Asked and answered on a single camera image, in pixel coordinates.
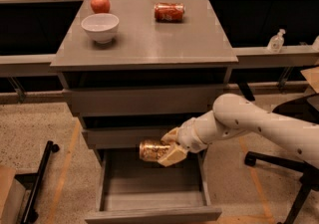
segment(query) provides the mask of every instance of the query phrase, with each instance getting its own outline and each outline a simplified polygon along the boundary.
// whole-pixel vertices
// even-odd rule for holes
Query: white bowl
[[[106,44],[117,35],[119,22],[119,18],[114,14],[98,13],[85,18],[81,26],[92,40]]]

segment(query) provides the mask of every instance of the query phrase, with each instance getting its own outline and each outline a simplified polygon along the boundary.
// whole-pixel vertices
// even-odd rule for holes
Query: gray countertop
[[[93,14],[84,0],[51,68],[63,71],[163,69],[224,66],[237,62],[208,0],[110,0],[110,13],[120,19],[111,44],[97,44],[81,22]],[[157,2],[185,5],[181,23],[157,22]]]

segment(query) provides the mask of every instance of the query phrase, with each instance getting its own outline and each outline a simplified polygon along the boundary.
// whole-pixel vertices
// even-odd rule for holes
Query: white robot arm
[[[197,153],[215,140],[256,132],[319,168],[319,125],[267,112],[245,98],[225,94],[216,99],[212,111],[193,117],[167,133],[161,142],[169,150],[158,163],[169,166]]]

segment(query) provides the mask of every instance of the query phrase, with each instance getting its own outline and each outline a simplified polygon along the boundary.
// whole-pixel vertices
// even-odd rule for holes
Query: concrete floor
[[[273,110],[303,94],[256,95],[256,104]],[[59,144],[50,157],[36,210],[38,224],[86,223],[95,211],[100,165],[81,136],[59,94],[28,96],[17,104],[15,95],[0,96],[0,164],[18,173],[35,172],[47,140]],[[300,188],[299,173],[267,163],[254,168],[243,164],[247,150],[294,159],[285,150],[250,133],[215,142],[204,169],[212,205],[220,207],[218,224],[271,224],[283,222]],[[312,191],[295,224],[319,223],[319,193]]]

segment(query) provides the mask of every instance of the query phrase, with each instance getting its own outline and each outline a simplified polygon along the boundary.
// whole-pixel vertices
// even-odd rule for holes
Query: red apple
[[[110,0],[91,0],[91,8],[94,13],[109,13]]]

